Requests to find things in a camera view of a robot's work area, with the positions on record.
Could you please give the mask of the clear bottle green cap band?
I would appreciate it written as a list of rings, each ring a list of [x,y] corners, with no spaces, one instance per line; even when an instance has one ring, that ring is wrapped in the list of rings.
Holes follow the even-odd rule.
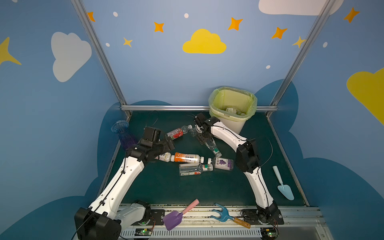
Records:
[[[218,149],[217,144],[213,138],[208,139],[205,142],[205,145],[213,152],[213,154],[215,155],[216,158],[222,157],[222,153]]]

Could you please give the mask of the orange label white bottle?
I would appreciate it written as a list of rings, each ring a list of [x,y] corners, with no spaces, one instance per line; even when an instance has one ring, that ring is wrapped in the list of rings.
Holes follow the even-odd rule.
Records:
[[[196,154],[175,153],[171,156],[171,162],[204,163],[205,158]]]

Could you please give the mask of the clear bottle red green label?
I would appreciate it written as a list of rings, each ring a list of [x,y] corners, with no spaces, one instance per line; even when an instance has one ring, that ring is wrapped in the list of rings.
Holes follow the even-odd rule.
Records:
[[[200,163],[191,163],[191,164],[180,164],[179,165],[179,174],[180,176],[194,176],[200,175],[203,172],[211,172],[214,170],[212,164],[200,164]]]

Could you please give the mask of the grape juice bottle purple label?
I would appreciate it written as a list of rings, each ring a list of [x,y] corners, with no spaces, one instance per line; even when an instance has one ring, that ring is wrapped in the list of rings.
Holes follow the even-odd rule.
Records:
[[[234,161],[232,159],[225,158],[208,158],[208,164],[212,164],[215,169],[232,171],[234,168]]]

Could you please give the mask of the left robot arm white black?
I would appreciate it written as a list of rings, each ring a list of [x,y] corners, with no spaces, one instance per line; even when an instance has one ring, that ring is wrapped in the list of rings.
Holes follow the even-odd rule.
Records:
[[[126,150],[118,172],[103,192],[88,208],[79,208],[75,214],[78,240],[117,240],[122,230],[144,218],[146,205],[133,203],[128,210],[118,213],[120,204],[148,160],[175,148],[170,137],[162,140],[141,139]]]

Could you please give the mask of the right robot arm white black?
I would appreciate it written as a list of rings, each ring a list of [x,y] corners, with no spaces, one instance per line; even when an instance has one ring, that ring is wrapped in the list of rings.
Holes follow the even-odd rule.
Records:
[[[229,129],[216,117],[203,113],[194,117],[197,139],[203,145],[213,137],[219,138],[236,153],[235,164],[245,174],[255,195],[258,220],[263,224],[283,224],[283,216],[264,181],[258,146],[255,139],[247,139]]]

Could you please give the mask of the white trash bin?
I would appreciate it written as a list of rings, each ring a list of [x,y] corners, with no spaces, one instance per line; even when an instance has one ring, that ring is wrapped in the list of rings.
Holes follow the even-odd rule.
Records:
[[[231,115],[218,115],[214,113],[210,113],[211,117],[218,118],[227,128],[233,131],[236,134],[240,134],[243,129],[244,124],[248,120],[247,118],[241,118]]]

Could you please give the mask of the green bin liner bag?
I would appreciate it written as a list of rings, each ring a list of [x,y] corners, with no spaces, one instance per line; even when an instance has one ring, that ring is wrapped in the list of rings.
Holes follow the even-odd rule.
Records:
[[[257,111],[257,97],[248,91],[220,87],[209,96],[210,115],[234,122],[245,122]]]

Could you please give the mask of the purple plastic vase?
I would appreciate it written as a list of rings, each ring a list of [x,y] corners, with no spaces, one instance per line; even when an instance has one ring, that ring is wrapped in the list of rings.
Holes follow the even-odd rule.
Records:
[[[137,144],[138,142],[129,127],[129,122],[125,120],[119,120],[111,127],[111,131],[119,136],[121,146],[124,150],[128,150],[131,146]]]

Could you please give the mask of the left circuit board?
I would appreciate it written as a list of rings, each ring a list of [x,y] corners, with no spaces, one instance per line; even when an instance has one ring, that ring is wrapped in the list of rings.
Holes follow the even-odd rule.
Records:
[[[135,237],[150,237],[152,233],[152,229],[135,229]]]

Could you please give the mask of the circuit board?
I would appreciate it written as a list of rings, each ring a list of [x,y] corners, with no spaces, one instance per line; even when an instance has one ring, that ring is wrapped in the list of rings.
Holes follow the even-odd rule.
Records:
[[[273,228],[261,228],[261,240],[275,240],[279,233]]]
[[[152,233],[152,229],[135,229],[135,237],[150,237]]]

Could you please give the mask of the light blue toy trowel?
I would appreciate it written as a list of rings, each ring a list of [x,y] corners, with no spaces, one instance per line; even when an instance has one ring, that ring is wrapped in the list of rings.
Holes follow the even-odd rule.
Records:
[[[289,201],[293,201],[295,199],[295,197],[294,197],[294,194],[292,192],[292,189],[289,185],[286,185],[283,183],[283,180],[282,180],[278,166],[273,166],[273,171],[274,171],[276,178],[279,182],[279,185],[277,186],[278,190],[286,199],[288,199]]]

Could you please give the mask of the right circuit board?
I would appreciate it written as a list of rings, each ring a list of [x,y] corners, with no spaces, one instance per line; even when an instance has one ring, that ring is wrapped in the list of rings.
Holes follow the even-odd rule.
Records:
[[[261,240],[275,240],[279,233],[273,228],[261,228]]]

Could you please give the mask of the aluminium frame rear rail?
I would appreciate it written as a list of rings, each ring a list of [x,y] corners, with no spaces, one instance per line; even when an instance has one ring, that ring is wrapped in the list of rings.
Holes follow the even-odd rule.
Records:
[[[187,111],[208,112],[209,106],[121,105],[123,111]]]

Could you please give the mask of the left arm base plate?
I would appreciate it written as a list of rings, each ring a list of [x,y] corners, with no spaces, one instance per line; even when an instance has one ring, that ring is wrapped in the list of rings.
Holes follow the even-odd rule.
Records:
[[[163,218],[165,216],[165,210],[151,210],[151,213],[146,213],[144,218],[138,222],[132,224],[132,226],[163,226]]]

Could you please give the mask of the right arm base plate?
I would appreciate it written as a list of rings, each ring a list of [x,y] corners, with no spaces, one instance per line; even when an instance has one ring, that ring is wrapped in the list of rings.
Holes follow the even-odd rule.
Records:
[[[280,210],[269,214],[258,209],[242,209],[241,217],[251,225],[283,225],[285,223]]]

